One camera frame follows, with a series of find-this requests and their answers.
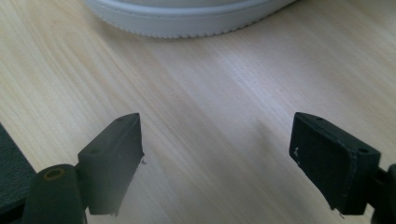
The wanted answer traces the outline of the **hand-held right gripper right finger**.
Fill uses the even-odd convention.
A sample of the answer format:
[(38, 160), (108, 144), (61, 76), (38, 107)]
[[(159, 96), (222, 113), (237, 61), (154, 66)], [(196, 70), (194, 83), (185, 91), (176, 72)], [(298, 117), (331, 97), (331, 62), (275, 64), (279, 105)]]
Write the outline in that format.
[(289, 153), (330, 208), (343, 215), (364, 213), (379, 151), (326, 119), (297, 112)]

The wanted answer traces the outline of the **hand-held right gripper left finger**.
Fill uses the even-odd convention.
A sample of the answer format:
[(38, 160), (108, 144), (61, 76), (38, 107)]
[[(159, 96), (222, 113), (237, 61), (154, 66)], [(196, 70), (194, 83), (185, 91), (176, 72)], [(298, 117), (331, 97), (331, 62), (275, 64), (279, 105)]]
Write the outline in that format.
[(83, 203), (92, 215), (117, 215), (144, 157), (140, 115), (112, 121), (78, 153)]

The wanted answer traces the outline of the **white sneaker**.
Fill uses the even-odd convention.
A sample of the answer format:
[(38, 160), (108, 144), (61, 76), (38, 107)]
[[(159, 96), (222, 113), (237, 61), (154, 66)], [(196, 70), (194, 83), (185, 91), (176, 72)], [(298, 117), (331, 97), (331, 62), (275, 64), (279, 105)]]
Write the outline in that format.
[(220, 35), (249, 26), (296, 0), (83, 0), (101, 20), (137, 35)]

